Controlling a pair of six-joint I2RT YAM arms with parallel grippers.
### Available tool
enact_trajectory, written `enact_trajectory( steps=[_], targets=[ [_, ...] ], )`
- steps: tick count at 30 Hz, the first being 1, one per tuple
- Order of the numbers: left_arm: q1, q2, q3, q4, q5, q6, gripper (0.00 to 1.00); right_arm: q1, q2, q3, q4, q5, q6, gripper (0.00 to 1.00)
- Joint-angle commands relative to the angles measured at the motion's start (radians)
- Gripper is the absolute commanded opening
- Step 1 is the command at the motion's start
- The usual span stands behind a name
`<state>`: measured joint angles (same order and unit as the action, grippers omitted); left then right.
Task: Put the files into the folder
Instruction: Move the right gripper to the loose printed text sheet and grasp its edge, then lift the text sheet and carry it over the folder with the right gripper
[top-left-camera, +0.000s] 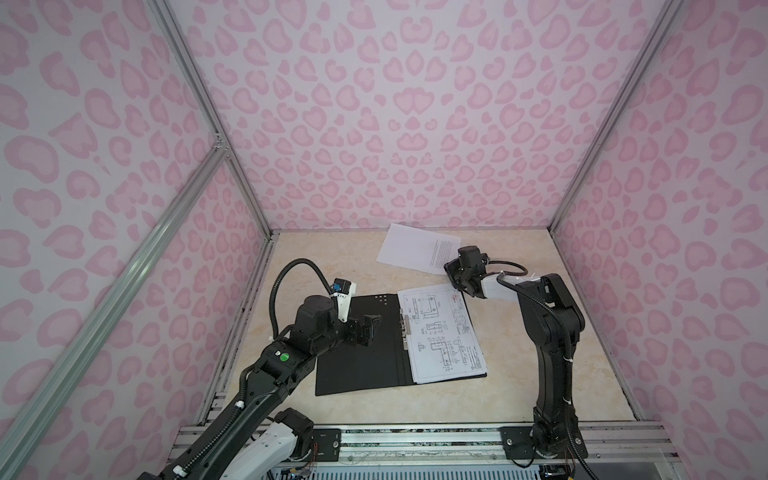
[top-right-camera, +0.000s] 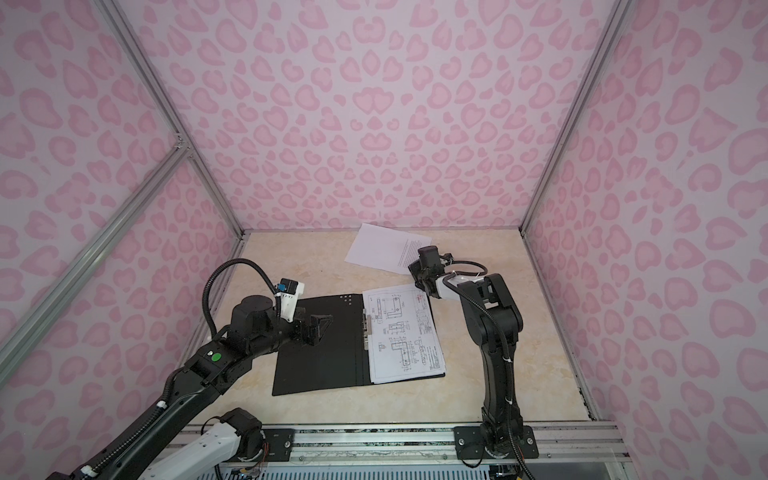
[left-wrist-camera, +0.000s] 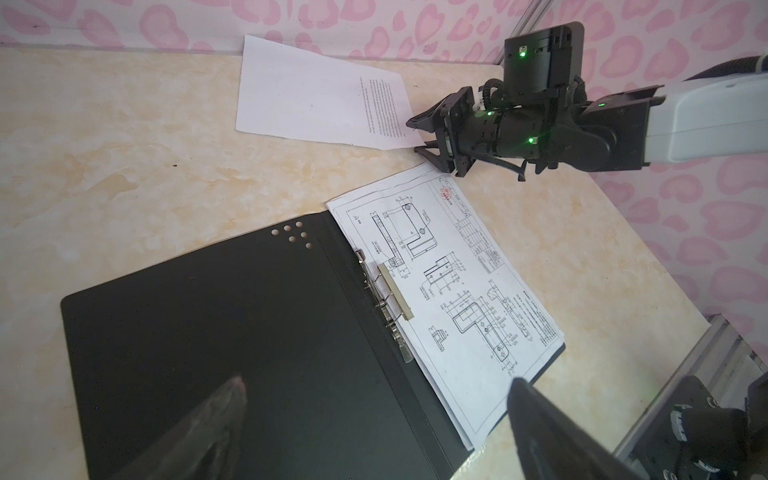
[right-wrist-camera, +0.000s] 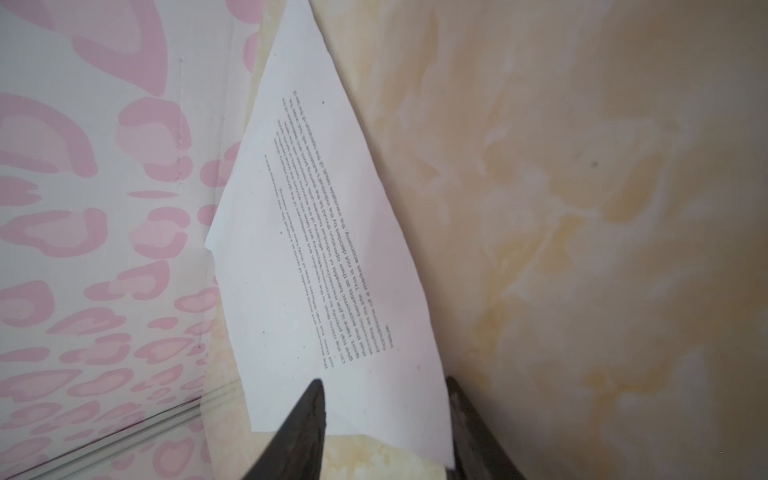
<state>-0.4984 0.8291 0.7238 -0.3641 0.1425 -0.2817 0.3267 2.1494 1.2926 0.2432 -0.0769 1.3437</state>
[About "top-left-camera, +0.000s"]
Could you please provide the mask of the orange and black folder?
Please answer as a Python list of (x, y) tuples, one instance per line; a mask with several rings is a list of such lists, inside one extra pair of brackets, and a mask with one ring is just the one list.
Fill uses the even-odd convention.
[(374, 340), (366, 347), (342, 345), (322, 355), (317, 363), (315, 394), (423, 385), (412, 379), (397, 293), (355, 297), (351, 312), (381, 316)]

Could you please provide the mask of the white paper sheet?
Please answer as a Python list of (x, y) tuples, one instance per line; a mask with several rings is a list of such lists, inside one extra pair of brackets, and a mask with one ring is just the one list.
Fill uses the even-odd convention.
[(458, 256), (462, 239), (458, 236), (431, 232), (400, 224), (391, 224), (379, 250), (382, 264), (444, 274), (444, 265)]

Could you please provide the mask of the technical drawing paper sheet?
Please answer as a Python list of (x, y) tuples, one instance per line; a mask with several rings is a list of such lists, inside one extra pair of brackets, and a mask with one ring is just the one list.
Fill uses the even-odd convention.
[(412, 379), (430, 384), (487, 375), (463, 294), (450, 284), (397, 293)]

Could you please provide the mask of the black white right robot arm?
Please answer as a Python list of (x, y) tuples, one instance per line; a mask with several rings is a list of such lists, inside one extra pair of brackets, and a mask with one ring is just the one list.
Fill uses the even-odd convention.
[(491, 263), (475, 252), (447, 262), (444, 270), (456, 290), (473, 298), (518, 304), (538, 363), (531, 443), (537, 454), (552, 458), (576, 443), (573, 363), (585, 318), (560, 275), (525, 279), (507, 271), (489, 272)]

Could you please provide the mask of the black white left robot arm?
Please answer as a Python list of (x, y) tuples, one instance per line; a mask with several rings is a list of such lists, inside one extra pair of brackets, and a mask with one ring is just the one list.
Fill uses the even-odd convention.
[(295, 322), (241, 372), (235, 398), (192, 446), (161, 472), (139, 477), (260, 479), (286, 460), (310, 460), (314, 423), (293, 408), (275, 414), (258, 440), (251, 437), (314, 370), (319, 356), (343, 344), (370, 345), (381, 317), (342, 317), (347, 311), (340, 294), (307, 297)]

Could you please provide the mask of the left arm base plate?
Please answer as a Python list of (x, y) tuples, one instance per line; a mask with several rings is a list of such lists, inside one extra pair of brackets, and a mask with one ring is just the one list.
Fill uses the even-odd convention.
[(336, 462), (340, 457), (342, 433), (340, 429), (313, 428), (312, 431), (287, 430), (287, 447), (278, 447), (279, 462)]

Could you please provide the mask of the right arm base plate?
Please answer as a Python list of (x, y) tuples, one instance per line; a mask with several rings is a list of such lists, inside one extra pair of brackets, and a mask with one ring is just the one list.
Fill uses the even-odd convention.
[(537, 425), (505, 426), (499, 428), (501, 444), (507, 460), (525, 464), (539, 460), (565, 460), (566, 456), (587, 459), (586, 441), (578, 427), (570, 434), (564, 427), (557, 427), (554, 434), (547, 434)]

